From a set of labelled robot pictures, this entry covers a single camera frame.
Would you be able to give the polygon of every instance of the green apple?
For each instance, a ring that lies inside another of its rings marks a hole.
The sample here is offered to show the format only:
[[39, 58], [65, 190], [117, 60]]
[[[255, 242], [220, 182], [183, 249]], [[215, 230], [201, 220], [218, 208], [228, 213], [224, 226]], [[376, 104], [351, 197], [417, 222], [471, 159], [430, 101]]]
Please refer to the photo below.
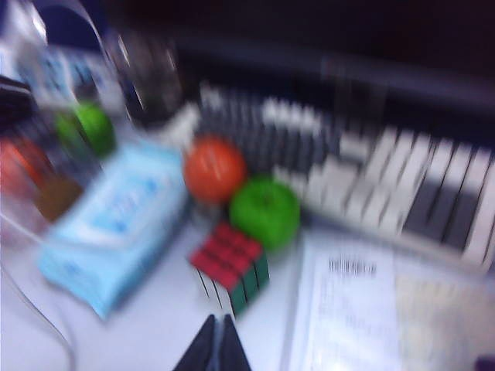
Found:
[[294, 192], [269, 177], [249, 180], [230, 202], [230, 223], [259, 241], [268, 252], [286, 245], [299, 227]]
[[83, 157], [88, 147], [99, 158], [115, 148], [114, 128], [96, 104], [82, 103], [72, 114], [59, 114], [56, 131], [64, 147], [76, 157]]

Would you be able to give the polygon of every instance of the red cube face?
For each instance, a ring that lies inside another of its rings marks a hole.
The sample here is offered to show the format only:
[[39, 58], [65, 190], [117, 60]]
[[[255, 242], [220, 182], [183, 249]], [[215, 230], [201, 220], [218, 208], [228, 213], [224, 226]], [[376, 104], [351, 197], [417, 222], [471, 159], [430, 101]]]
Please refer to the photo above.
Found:
[[189, 260], [196, 269], [209, 277], [219, 277], [217, 281], [227, 287], [231, 286], [231, 274], [241, 279], [262, 254], [258, 242], [247, 238], [228, 223], [220, 223]]
[[227, 223], [219, 224], [189, 261], [208, 298], [216, 298], [222, 309], [230, 308], [234, 315], [257, 297], [269, 279], [261, 245]]

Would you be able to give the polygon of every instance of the tissue pack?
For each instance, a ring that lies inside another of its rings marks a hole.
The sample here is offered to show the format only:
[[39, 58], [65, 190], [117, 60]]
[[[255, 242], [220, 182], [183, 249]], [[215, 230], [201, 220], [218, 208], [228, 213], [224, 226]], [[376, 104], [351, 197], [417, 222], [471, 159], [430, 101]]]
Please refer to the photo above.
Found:
[[39, 269], [106, 318], [158, 259], [187, 197], [180, 153], [125, 145], [52, 228]]

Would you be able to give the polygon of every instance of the white cable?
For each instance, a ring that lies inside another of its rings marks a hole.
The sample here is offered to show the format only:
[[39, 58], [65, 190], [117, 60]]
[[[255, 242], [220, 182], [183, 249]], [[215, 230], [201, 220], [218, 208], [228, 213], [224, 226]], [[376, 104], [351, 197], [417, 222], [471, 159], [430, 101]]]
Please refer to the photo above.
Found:
[[14, 221], [12, 218], [9, 218], [6, 216], [4, 213], [0, 211], [0, 218], [2, 218], [5, 222], [16, 228], [20, 233], [22, 233], [24, 236], [29, 237], [31, 240], [33, 240], [36, 243], [43, 243], [43, 239], [36, 235], [35, 233], [31, 232], [27, 228], [23, 227], [16, 221]]
[[16, 284], [10, 273], [5, 269], [3, 263], [0, 261], [0, 268], [4, 277], [7, 277], [7, 282], [14, 289], [15, 293], [19, 296], [21, 301], [37, 315], [41, 318], [49, 327], [49, 329], [55, 334], [55, 336], [60, 340], [63, 348], [67, 351], [67, 355], [69, 358], [69, 371], [76, 371], [76, 354], [74, 353], [70, 343], [67, 341], [65, 336], [63, 336], [62, 332], [36, 307], [31, 300], [24, 294], [24, 291]]

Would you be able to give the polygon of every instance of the white desk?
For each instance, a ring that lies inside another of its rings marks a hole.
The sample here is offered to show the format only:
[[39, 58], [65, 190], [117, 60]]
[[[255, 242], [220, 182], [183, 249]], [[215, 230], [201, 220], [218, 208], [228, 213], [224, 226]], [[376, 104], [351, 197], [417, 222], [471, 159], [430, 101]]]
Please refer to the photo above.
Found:
[[[205, 231], [187, 223], [133, 295], [102, 322], [76, 298], [47, 284], [35, 247], [2, 249], [18, 285], [73, 345], [77, 369], [163, 371], [179, 361], [216, 307], [198, 290], [186, 257]], [[237, 320], [253, 370], [280, 369], [286, 323], [295, 297], [296, 251], [269, 265], [270, 284]], [[2, 279], [2, 369], [66, 370], [67, 354], [51, 332]]]

